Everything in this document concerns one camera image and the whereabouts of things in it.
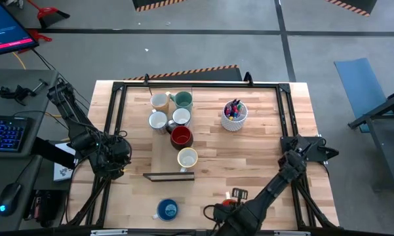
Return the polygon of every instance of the computer mouse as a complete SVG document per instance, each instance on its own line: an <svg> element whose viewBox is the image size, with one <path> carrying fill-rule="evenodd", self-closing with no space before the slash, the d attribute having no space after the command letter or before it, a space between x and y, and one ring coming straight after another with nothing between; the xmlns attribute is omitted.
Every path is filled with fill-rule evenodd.
<svg viewBox="0 0 394 236"><path fill-rule="evenodd" d="M6 185L0 194L0 215L10 216L18 207L18 198L22 185L11 183Z"/></svg>

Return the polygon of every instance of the mug handle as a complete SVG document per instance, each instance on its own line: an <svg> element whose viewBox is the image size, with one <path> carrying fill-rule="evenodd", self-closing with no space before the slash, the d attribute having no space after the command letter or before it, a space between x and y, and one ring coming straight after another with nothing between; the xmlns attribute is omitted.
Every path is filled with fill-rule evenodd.
<svg viewBox="0 0 394 236"><path fill-rule="evenodd" d="M170 92L165 92L165 94L175 102L175 95L172 95Z"/></svg>

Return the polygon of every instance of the yellow black hazard stripe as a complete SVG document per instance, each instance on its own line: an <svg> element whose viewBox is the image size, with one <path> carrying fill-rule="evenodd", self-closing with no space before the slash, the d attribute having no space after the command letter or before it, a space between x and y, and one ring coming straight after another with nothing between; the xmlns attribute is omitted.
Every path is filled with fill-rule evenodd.
<svg viewBox="0 0 394 236"><path fill-rule="evenodd" d="M159 75L149 75L150 79L164 79L166 77L177 76L177 75L187 75L191 73L200 73L200 72L208 72L208 71L216 71L219 69L231 69L231 68L239 68L237 65L230 65L230 66L217 66L213 68L204 68L204 69L190 69L187 71L177 71L173 73L164 73ZM133 77L124 80L144 80L144 76L141 77Z"/></svg>
<svg viewBox="0 0 394 236"><path fill-rule="evenodd" d="M335 4L337 6L343 7L347 10L350 10L350 11L360 14L362 16L370 16L370 14L367 13L367 11L357 8L357 7L354 7L354 6L351 6L350 4L344 3L343 1L340 1L340 0L325 0L325 1Z"/></svg>
<svg viewBox="0 0 394 236"><path fill-rule="evenodd" d="M167 5L171 5L171 4L174 4L174 3L180 3L180 2L183 2L183 1L185 1L185 0L166 0L166 1L161 1L160 3L152 3L152 4L148 4L146 6L138 7L136 9L136 11L140 12L140 11L143 11L143 10L151 10L151 9L155 9L155 8L158 8L158 7L164 7L164 6L167 6Z"/></svg>

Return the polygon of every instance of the black desk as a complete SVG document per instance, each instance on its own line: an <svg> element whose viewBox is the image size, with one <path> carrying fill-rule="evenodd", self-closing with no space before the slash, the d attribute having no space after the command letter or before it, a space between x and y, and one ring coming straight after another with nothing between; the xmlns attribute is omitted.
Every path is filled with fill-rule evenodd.
<svg viewBox="0 0 394 236"><path fill-rule="evenodd" d="M56 71L49 70L21 70L21 69L0 69L0 87L8 87L14 90L17 85L34 89L38 84L38 79L43 79L48 84L53 85L57 79ZM7 100L0 98L0 115L13 115L19 111L39 110L45 111L48 105L47 99L48 88L42 88L38 91L36 97L28 96L24 102L26 106L18 104L14 100ZM22 153L8 153L0 157L0 193L3 188L16 180L22 169L30 160L28 153L31 145L37 136L39 127L41 125L43 113L21 113L19 116L26 116L33 118L34 122L31 124L30 132L26 139L26 145L22 149ZM18 208L8 217L0 216L0 231L10 231L19 229L20 221L23 217L25 206L28 203L32 187L35 183L36 176L41 166L42 157L35 156L30 166L26 169L20 183L22 190L19 196Z"/></svg>

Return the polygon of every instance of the green mug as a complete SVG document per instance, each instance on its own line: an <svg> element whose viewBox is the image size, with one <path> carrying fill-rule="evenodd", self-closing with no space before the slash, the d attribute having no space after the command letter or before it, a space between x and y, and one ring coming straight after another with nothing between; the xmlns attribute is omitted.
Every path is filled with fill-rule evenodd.
<svg viewBox="0 0 394 236"><path fill-rule="evenodd" d="M189 92L182 91L176 95L167 92L166 95L175 102L176 108L185 108L189 112L192 111L192 95Z"/></svg>

